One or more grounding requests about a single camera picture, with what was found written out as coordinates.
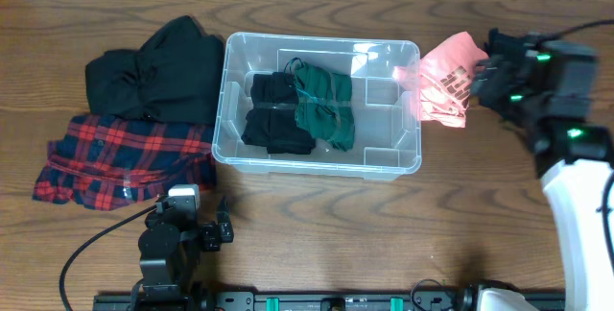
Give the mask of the black taped garment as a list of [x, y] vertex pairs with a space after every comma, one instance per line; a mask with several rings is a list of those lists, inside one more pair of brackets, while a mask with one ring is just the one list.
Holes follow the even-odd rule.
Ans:
[[298, 96], [291, 74], [255, 74], [250, 97], [253, 108], [242, 134], [246, 145], [265, 147], [270, 155], [312, 152], [316, 140], [295, 120]]

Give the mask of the dark green garment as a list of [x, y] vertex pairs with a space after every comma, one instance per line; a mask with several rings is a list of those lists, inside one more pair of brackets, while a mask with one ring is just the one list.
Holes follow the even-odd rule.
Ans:
[[295, 109], [297, 126], [335, 150], [352, 150], [355, 120], [351, 106], [351, 78], [300, 58], [291, 59], [284, 70], [291, 73], [298, 98]]

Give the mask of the navy garment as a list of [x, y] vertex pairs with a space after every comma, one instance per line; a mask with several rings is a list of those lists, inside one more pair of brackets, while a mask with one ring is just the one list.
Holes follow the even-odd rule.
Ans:
[[488, 32], [488, 42], [484, 47], [491, 58], [501, 56], [511, 62], [520, 62], [526, 55], [526, 41], [525, 36], [508, 36], [493, 28]]

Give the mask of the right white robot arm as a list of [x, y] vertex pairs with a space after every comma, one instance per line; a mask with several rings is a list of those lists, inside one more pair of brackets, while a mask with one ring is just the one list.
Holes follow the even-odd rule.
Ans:
[[555, 219], [567, 310], [613, 307], [613, 138], [588, 121], [596, 52], [493, 29], [471, 94], [520, 129]]

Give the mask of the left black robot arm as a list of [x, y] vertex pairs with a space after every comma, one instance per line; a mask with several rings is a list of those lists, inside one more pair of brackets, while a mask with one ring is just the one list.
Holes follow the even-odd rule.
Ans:
[[187, 298], [201, 254], [234, 240], [226, 200], [212, 222], [201, 224], [198, 212], [194, 196], [164, 196], [147, 215], [147, 229], [138, 240], [145, 300]]

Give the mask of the coral pink printed shirt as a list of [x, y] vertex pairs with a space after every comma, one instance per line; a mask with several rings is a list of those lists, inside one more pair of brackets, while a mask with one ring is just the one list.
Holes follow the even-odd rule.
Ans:
[[463, 129], [475, 66], [486, 58], [468, 32], [449, 36], [426, 54], [418, 72], [419, 119]]

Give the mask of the clear plastic storage bin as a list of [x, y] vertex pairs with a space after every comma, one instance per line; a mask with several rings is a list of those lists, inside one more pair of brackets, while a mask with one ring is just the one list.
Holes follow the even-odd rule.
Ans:
[[[268, 153], [241, 136], [253, 108], [253, 78], [306, 61], [352, 81], [355, 144], [319, 140], [308, 155]], [[212, 143], [215, 159], [243, 173], [292, 173], [395, 180], [421, 165], [420, 51], [408, 40], [238, 32], [226, 41]]]

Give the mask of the red navy plaid shirt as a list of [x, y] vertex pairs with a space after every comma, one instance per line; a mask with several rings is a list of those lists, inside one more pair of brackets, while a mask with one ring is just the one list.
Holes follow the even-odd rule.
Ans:
[[33, 199], [109, 211], [167, 193], [177, 184], [217, 184], [213, 129], [112, 115], [73, 117], [48, 144]]

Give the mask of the large black folded garment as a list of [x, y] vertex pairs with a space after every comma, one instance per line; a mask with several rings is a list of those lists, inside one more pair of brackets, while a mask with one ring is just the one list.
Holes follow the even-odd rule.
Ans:
[[184, 15], [137, 50], [109, 50], [89, 62], [86, 98], [94, 114], [213, 125], [223, 66], [224, 43]]

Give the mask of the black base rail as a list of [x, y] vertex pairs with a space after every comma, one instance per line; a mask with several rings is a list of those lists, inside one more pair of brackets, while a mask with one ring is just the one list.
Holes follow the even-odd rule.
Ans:
[[[527, 293], [526, 301], [538, 310], [564, 310], [564, 295], [561, 293]], [[444, 292], [418, 291], [414, 300], [424, 310], [460, 310], [455, 299]], [[215, 310], [215, 311], [400, 311], [420, 310], [409, 294], [386, 295], [317, 295], [317, 294], [254, 294], [252, 292], [223, 292], [207, 297], [191, 308], [177, 302], [153, 303], [139, 297], [134, 308], [130, 307], [129, 295], [100, 295], [94, 298], [92, 310]]]

